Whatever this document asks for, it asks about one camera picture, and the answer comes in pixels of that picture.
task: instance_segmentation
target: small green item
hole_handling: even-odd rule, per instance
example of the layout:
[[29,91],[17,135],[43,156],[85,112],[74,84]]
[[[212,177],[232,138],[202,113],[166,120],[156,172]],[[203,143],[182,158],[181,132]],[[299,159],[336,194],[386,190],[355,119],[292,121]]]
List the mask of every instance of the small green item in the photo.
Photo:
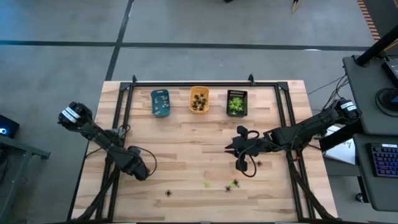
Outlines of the small green item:
[[229,101],[229,109],[235,111],[242,111],[243,100],[239,97],[234,97],[232,100]]
[[210,180],[205,180],[205,187],[210,187]]

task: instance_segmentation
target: orange container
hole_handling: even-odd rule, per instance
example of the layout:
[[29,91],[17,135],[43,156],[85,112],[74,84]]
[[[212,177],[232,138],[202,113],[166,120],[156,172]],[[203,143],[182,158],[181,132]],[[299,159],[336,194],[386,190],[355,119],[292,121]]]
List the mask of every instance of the orange container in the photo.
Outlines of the orange container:
[[207,113],[209,110],[209,88],[205,86],[193,86],[191,88],[189,109],[194,114]]

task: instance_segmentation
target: yellow bowl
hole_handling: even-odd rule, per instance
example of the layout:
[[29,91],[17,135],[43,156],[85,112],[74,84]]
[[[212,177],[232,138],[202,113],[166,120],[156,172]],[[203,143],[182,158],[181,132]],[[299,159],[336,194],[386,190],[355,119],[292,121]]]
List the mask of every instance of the yellow bowl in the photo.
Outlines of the yellow bowl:
[[[206,105],[205,105],[205,109],[203,111],[194,110],[192,108],[193,101],[195,100],[194,97],[195,97],[195,95],[200,95],[201,93],[203,93],[205,95],[205,99],[207,100]],[[209,88],[207,88],[205,86],[193,86],[191,88],[190,98],[189,98],[189,109],[194,114],[205,114],[205,113],[207,113],[207,111],[209,110]]]

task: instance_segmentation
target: white paper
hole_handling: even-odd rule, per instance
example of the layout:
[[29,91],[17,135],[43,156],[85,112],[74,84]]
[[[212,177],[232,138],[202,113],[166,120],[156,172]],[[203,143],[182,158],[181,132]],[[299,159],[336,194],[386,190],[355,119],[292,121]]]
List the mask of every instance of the white paper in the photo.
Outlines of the white paper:
[[[340,128],[337,126],[330,126],[328,128],[327,136],[338,131]],[[355,165],[355,144],[353,139],[347,140],[326,151],[325,156],[336,159],[338,161],[347,162]]]

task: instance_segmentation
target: orange striped tape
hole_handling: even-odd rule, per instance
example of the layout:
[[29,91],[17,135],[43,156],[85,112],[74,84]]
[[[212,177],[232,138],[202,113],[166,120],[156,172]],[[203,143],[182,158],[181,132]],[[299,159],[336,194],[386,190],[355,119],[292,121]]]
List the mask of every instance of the orange striped tape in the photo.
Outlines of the orange striped tape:
[[[365,18],[366,23],[368,24],[369,30],[371,31],[371,34],[373,36],[374,41],[380,40],[380,35],[379,32],[376,29],[376,26],[374,26],[373,20],[371,16],[369,15],[368,9],[366,8],[365,3],[363,0],[356,0],[358,2],[359,8],[361,9],[361,12],[363,14],[363,17]],[[398,0],[394,0],[396,6],[398,7]]]

